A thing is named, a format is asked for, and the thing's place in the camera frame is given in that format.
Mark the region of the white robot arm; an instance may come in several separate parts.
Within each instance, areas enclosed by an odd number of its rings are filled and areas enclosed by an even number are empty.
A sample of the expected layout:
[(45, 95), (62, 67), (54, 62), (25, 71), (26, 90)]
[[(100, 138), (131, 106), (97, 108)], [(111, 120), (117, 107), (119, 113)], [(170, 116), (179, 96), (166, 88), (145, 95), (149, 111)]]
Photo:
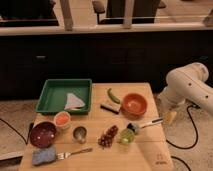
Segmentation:
[(208, 68), (199, 62), (175, 68), (167, 73), (166, 86), (158, 95), (163, 121), (166, 124), (173, 121), (177, 115), (174, 109), (184, 104), (185, 100), (190, 100), (213, 115), (213, 87), (206, 84), (208, 77)]

